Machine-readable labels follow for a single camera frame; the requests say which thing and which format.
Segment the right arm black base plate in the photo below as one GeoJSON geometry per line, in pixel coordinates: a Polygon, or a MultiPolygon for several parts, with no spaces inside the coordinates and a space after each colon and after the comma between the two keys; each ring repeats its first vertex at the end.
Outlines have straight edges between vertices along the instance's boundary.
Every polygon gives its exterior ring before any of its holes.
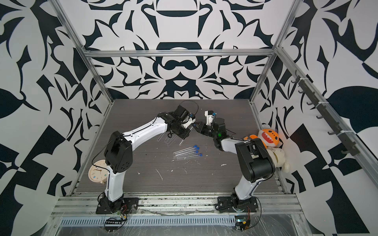
{"type": "Polygon", "coordinates": [[[215,209],[221,213],[223,212],[257,212],[259,204],[256,197],[251,197],[247,200],[239,200],[235,194],[229,197],[218,197],[215,209]]]}

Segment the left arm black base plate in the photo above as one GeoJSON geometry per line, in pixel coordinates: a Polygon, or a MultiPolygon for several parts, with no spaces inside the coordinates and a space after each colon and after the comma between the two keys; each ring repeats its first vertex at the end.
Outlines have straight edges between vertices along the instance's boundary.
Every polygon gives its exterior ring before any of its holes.
{"type": "Polygon", "coordinates": [[[112,202],[107,197],[99,199],[95,214],[122,213],[129,214],[138,209],[139,198],[124,198],[112,202]]]}

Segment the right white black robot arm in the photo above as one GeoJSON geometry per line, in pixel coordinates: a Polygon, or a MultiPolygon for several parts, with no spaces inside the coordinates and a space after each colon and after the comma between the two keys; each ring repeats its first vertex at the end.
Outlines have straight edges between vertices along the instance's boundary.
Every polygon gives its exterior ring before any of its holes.
{"type": "Polygon", "coordinates": [[[234,197],[239,202],[252,198],[258,185],[273,177],[274,162],[257,136],[237,139],[228,135],[222,118],[214,119],[210,125],[194,123],[193,127],[198,133],[211,137],[217,149],[237,155],[242,178],[234,188],[234,197]]]}

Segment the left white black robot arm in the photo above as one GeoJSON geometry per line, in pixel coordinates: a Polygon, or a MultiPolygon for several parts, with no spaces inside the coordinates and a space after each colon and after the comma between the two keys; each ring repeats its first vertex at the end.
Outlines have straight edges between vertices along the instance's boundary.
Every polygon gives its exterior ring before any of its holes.
{"type": "Polygon", "coordinates": [[[195,114],[179,105],[175,111],[158,113],[151,121],[131,131],[113,132],[104,151],[109,171],[105,189],[108,201],[115,202],[123,197],[125,172],[132,165],[133,152],[139,146],[164,133],[184,140],[189,136],[193,123],[195,114]]]}

